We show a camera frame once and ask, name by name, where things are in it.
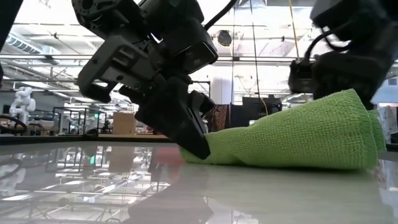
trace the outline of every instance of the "window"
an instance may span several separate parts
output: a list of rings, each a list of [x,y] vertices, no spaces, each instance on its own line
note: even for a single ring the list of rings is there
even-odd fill
[[[388,85],[397,85],[397,78],[389,78]]]

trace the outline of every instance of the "ceiling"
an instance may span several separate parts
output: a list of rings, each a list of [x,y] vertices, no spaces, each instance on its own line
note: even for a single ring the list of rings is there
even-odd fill
[[[198,0],[198,2],[206,23],[228,1]],[[257,92],[258,75],[258,85],[263,95],[270,91],[288,93],[290,61],[297,57],[297,52],[302,56],[312,39],[319,34],[309,19],[311,11],[309,6],[314,2],[293,1],[294,35],[289,1],[252,0],[250,7],[249,1],[239,0],[236,9],[231,10],[209,30],[210,35],[214,37],[220,61],[195,72],[191,75],[192,79],[211,81],[214,74],[222,74],[234,80],[234,92],[241,97]],[[223,47],[218,43],[216,37],[221,30],[228,30],[234,37],[230,47]],[[25,0],[11,35],[40,49],[42,54],[72,55],[69,57],[71,60],[57,60],[56,66],[51,65],[48,60],[26,60],[22,59],[23,57],[1,60],[6,69],[14,71],[17,68],[18,72],[6,74],[10,79],[60,80],[52,83],[16,83],[17,86],[31,85],[35,88],[61,90],[53,92],[66,100],[90,102],[81,97],[78,87],[72,81],[78,76],[90,55],[101,46],[103,40],[78,24],[71,0]],[[313,54],[327,51],[325,43],[321,42],[314,48]],[[2,54],[27,53],[16,46],[6,44]],[[240,57],[240,62],[233,62],[232,57]],[[193,84],[190,90],[208,93],[209,86]],[[113,100],[129,103],[126,97],[118,93],[114,93]]]

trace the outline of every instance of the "black cable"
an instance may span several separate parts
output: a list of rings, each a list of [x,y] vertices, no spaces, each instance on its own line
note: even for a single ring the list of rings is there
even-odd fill
[[[235,13],[236,13],[236,10],[234,9],[234,14],[233,14],[233,17],[234,17],[233,24],[234,25],[235,25]],[[229,49],[229,51],[231,52],[231,57],[233,58],[235,56],[235,26],[232,26],[232,46],[230,46],[230,47],[232,47],[232,50]],[[235,61],[232,59],[232,75],[231,75],[232,76],[232,79],[231,79],[232,80],[232,88],[231,88],[231,102],[229,103],[229,105],[230,105],[229,107],[231,107],[231,105],[233,105],[235,103],[233,101],[234,100],[234,94],[235,94],[235,91],[234,91],[234,83],[235,83],[235,81],[234,81],[234,69],[235,69],[235,64],[234,63],[235,63]]]
[[[251,24],[252,24],[253,41],[254,41],[254,59],[255,59],[254,61],[255,61],[255,65],[256,65],[257,94],[258,94],[258,97],[259,97],[259,105],[261,105],[262,99],[261,99],[261,95],[260,95],[259,71],[258,71],[258,67],[257,67],[256,36],[254,35],[254,19],[253,19],[254,15],[253,15],[252,0],[250,0],[250,12],[251,12],[251,16],[252,16]]]
[[[26,124],[24,124],[22,121],[20,121],[17,118],[14,118],[14,117],[8,116],[8,115],[0,115],[0,119],[7,119],[9,121],[15,122],[14,128],[7,128],[7,127],[4,127],[3,125],[0,125],[0,130],[2,131],[2,133],[22,134],[22,133],[27,132]],[[22,126],[21,130],[18,130],[16,128],[18,124]]]
[[[63,44],[64,46],[68,47],[70,50],[76,52],[77,54],[80,54],[77,50],[75,50],[73,47],[69,46],[68,44],[66,44],[64,41],[60,40],[59,36],[57,33],[52,34],[52,36],[55,38],[55,40],[61,42],[61,44]]]
[[[324,39],[325,37],[334,34],[335,32],[338,32],[344,28],[346,28],[347,26],[349,26],[351,24],[351,21],[348,21],[346,23],[344,23],[343,25],[335,28],[335,29],[330,29],[326,32],[322,32],[322,34],[320,34],[317,38],[315,38],[315,40],[312,41],[312,43],[310,44],[310,46],[308,47],[307,51],[305,52],[304,58],[309,59],[311,57],[311,52],[312,49],[314,48],[314,46],[321,41],[322,39]]]
[[[6,166],[6,165],[17,165],[17,168],[15,168],[11,172],[6,172],[4,176],[0,177],[0,181],[10,178],[14,174],[16,174],[20,169],[22,168],[22,161],[20,159],[15,159],[15,158],[8,158],[0,162],[0,167]]]
[[[2,66],[0,65],[0,89],[1,89],[1,87],[2,87],[2,78],[3,78],[3,76],[4,76],[4,72],[3,72],[3,70],[2,70]]]
[[[219,12],[215,15],[210,21],[205,25],[205,30],[209,30],[217,21],[219,21],[225,14],[231,10],[238,0],[230,0],[230,2]]]

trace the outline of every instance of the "cardboard box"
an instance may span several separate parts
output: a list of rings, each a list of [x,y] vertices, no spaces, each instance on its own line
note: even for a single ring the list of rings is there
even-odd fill
[[[130,172],[134,168],[135,147],[112,146],[108,172]]]
[[[113,113],[113,134],[135,134],[136,118],[132,113]]]

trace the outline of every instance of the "wall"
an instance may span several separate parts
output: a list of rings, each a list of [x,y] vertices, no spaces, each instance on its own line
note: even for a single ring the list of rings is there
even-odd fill
[[[63,106],[64,101],[53,95],[45,95],[41,92],[33,92],[33,99],[36,101],[36,109],[52,111],[55,106]],[[4,105],[11,105],[14,102],[15,93],[0,93],[0,113]]]

